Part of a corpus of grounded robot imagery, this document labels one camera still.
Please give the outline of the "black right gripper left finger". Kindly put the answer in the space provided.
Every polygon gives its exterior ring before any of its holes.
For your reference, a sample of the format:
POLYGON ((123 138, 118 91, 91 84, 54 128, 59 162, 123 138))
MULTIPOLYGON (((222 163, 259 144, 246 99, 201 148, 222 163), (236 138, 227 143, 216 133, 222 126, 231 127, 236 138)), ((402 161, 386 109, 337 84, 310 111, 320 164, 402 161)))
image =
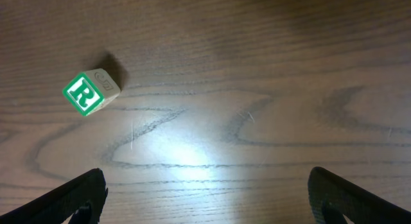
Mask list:
POLYGON ((93 223, 108 195, 103 171, 92 169, 1 216, 1 223, 93 223))

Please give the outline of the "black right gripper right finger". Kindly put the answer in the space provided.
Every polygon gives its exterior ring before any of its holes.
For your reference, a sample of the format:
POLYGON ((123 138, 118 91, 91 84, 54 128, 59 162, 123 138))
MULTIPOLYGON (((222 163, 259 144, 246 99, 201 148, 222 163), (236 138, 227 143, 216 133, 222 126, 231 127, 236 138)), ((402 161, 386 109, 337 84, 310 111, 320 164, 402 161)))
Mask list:
POLYGON ((409 211, 322 167, 311 170, 308 194, 316 223, 410 224, 409 211))

